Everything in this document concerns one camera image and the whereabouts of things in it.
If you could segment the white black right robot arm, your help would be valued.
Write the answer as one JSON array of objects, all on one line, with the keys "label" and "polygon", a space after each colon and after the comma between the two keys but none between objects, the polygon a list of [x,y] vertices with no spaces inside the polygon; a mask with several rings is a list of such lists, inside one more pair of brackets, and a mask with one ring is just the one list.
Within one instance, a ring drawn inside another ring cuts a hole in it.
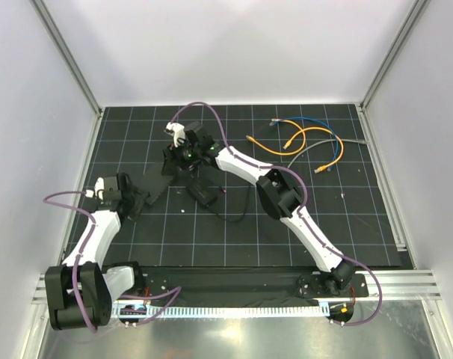
[{"label": "white black right robot arm", "polygon": [[300,240],[319,269],[323,290],[341,296],[351,287],[355,268],[336,250],[309,214],[307,189],[303,180],[292,170],[258,161],[233,146],[217,141],[185,141],[178,147],[169,144],[163,150],[164,174],[178,174],[198,164],[236,175],[256,188],[263,211],[285,224]]}]

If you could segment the black network switch box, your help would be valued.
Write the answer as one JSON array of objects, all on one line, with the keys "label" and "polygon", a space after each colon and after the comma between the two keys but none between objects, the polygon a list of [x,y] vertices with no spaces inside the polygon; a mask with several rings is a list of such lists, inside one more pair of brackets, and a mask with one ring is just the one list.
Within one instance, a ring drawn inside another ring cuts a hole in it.
[{"label": "black network switch box", "polygon": [[145,192],[145,203],[149,206],[153,205],[177,177],[176,168],[165,168],[162,163],[151,165],[141,181],[141,188]]}]

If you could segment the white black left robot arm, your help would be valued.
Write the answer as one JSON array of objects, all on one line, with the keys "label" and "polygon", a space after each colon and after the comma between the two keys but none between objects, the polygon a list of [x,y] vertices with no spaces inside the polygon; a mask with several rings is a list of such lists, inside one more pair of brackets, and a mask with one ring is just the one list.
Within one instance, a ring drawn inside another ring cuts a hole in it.
[{"label": "white black left robot arm", "polygon": [[[53,201],[64,194],[83,194],[96,201],[96,210],[89,212]],[[123,222],[138,214],[140,207],[128,192],[104,195],[101,191],[62,191],[50,194],[43,202],[85,215],[87,224],[77,245],[60,265],[46,270],[44,281],[52,329],[76,328],[96,330],[108,324],[112,304],[125,295],[140,298],[146,281],[138,262],[123,262],[102,271],[108,249],[120,232]]]}]

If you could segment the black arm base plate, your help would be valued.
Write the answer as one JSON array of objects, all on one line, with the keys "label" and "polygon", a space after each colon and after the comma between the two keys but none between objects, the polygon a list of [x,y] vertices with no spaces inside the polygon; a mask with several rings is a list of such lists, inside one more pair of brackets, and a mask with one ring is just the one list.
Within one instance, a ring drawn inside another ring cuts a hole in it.
[{"label": "black arm base plate", "polygon": [[356,273],[338,295],[324,283],[326,276],[308,267],[145,267],[144,278],[135,276],[139,289],[166,292],[182,287],[179,300],[190,306],[240,306],[288,300],[307,301],[367,298],[369,286]]}]

